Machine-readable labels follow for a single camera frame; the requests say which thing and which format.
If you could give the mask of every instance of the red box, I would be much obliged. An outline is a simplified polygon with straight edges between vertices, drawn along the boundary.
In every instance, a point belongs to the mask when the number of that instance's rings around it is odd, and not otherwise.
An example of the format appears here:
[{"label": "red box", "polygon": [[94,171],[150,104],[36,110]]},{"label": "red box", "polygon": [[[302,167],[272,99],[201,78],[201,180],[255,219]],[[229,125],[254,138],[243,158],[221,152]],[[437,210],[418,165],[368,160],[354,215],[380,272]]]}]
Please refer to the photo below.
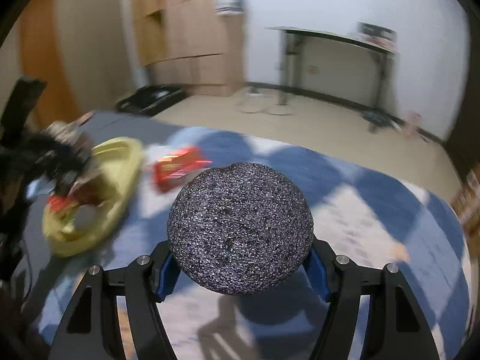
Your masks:
[{"label": "red box", "polygon": [[198,147],[187,147],[166,155],[153,165],[154,182],[162,192],[168,192],[185,181],[192,171],[205,168],[211,161],[202,158]]}]

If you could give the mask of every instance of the wooden cabinet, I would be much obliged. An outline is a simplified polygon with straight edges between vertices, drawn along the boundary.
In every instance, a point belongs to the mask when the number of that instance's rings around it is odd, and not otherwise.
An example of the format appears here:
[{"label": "wooden cabinet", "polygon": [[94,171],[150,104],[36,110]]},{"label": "wooden cabinet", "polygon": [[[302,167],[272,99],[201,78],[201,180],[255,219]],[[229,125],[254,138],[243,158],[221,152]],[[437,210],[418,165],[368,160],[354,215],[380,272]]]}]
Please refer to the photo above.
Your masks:
[{"label": "wooden cabinet", "polygon": [[187,44],[188,0],[168,0],[166,9],[166,33],[168,57],[182,58],[189,55]]},{"label": "wooden cabinet", "polygon": [[228,95],[243,85],[243,15],[219,16],[215,0],[166,0],[167,55],[151,68],[155,83]]},{"label": "wooden cabinet", "polygon": [[224,55],[207,55],[197,58],[198,84],[224,85],[227,83]]},{"label": "wooden cabinet", "polygon": [[131,0],[137,51],[143,66],[167,58],[165,0]]}]

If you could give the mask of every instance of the beige floor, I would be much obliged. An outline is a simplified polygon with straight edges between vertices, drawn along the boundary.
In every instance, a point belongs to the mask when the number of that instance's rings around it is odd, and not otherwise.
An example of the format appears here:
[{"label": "beige floor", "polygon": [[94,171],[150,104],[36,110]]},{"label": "beige floor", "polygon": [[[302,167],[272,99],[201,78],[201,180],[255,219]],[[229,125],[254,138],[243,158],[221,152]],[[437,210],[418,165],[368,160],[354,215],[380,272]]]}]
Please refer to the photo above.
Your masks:
[{"label": "beige floor", "polygon": [[290,96],[292,115],[241,112],[275,104],[276,91],[263,93],[266,97],[247,97],[243,91],[231,97],[193,96],[155,118],[303,146],[410,181],[447,202],[460,187],[448,155],[435,142],[405,138],[392,129],[371,134],[358,112],[302,96]]}]

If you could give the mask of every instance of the black table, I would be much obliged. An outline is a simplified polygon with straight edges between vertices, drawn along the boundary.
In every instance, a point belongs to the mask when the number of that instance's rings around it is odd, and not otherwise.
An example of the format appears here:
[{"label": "black table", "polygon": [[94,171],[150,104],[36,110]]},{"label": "black table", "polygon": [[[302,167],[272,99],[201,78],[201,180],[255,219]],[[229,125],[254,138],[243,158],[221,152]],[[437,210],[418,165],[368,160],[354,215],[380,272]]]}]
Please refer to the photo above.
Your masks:
[{"label": "black table", "polygon": [[[379,59],[375,59],[379,69],[379,82],[377,90],[375,91],[373,109],[379,110],[381,104],[382,93],[387,84],[387,78],[389,76],[390,61],[393,59],[395,52],[386,47],[380,46],[375,43],[364,42],[363,40],[358,40],[350,38],[347,36],[337,35],[331,32],[324,31],[313,31],[313,30],[302,30],[300,28],[294,27],[272,27],[270,30],[282,31],[283,40],[282,40],[282,76],[280,79],[281,90],[280,96],[278,98],[277,105],[287,105],[287,91],[285,89],[291,88],[293,90],[300,89],[302,85],[302,51],[303,45],[305,44],[305,38],[320,38],[328,39],[336,42],[342,42],[347,44],[352,44],[357,47],[362,47],[364,49],[378,53],[380,56]],[[295,56],[293,63],[293,81],[292,85],[289,85],[290,78],[290,69],[289,69],[289,56]]]}]

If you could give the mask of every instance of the metal screw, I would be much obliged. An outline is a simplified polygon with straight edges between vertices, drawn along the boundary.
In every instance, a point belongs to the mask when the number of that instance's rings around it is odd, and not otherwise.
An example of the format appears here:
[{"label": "metal screw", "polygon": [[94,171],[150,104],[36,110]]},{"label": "metal screw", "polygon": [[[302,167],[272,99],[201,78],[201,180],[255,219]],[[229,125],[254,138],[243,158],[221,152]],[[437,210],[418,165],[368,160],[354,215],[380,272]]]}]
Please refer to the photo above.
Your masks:
[{"label": "metal screw", "polygon": [[149,262],[150,262],[150,256],[147,256],[146,254],[137,258],[137,263],[140,264],[141,266],[144,266]]},{"label": "metal screw", "polygon": [[396,265],[396,264],[393,264],[393,263],[387,264],[387,269],[388,269],[388,271],[390,271],[390,272],[393,273],[393,274],[396,274],[396,273],[398,272],[398,267],[397,267],[397,265]]},{"label": "metal screw", "polygon": [[90,273],[91,275],[96,275],[98,272],[100,272],[99,265],[93,265],[90,268],[88,268],[88,273]]},{"label": "metal screw", "polygon": [[347,256],[345,256],[344,254],[339,254],[337,256],[336,260],[337,260],[337,263],[342,264],[342,265],[348,264],[350,262],[350,259]]}]

